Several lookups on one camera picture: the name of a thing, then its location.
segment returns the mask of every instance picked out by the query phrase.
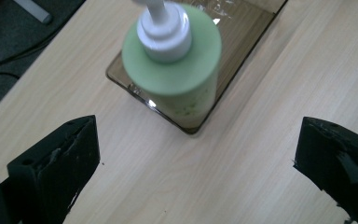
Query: white pump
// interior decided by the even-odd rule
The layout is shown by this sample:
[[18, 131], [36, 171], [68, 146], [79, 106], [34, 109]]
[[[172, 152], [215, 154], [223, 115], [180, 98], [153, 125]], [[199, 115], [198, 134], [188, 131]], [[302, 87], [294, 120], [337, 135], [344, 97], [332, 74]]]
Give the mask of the white pump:
[[161, 63], [183, 58], [192, 40], [186, 11], [163, 0], [133, 1], [148, 8], [138, 20], [137, 33], [149, 57]]

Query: bottle body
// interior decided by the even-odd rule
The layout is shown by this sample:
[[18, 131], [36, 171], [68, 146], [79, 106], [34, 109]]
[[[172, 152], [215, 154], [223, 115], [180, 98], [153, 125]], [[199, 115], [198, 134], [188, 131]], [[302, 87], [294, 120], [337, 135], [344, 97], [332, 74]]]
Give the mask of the bottle body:
[[214, 104], [222, 43], [212, 19], [189, 5], [192, 44], [184, 58], [159, 63], [148, 57], [136, 34], [129, 30], [122, 49], [130, 79], [157, 109], [184, 128], [198, 127]]

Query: dark floor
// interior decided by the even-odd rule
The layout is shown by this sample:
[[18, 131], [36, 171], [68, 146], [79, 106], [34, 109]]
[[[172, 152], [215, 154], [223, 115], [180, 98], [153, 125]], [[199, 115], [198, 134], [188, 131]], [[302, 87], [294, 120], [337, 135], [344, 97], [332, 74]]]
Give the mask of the dark floor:
[[34, 0], [53, 16], [46, 25], [13, 0], [0, 0], [0, 101], [85, 0]]

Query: green bottle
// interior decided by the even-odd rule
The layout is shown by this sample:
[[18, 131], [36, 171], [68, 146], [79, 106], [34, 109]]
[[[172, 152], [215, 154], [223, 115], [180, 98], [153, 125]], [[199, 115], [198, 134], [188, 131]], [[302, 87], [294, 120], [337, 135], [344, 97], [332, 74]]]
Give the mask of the green bottle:
[[157, 108], [183, 128], [200, 126], [214, 104], [222, 52], [212, 19], [190, 5], [147, 5], [127, 33], [124, 68]]

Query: wooden table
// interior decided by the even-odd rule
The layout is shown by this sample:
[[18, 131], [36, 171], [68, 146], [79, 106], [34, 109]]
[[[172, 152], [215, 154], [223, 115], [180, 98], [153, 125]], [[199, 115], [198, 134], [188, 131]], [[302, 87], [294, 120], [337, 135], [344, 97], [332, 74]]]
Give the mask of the wooden table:
[[293, 159], [304, 116], [358, 133], [358, 0], [290, 0], [196, 136], [105, 77], [141, 10], [87, 1], [10, 91], [0, 180], [48, 133], [95, 114], [101, 164], [65, 223], [343, 223]]

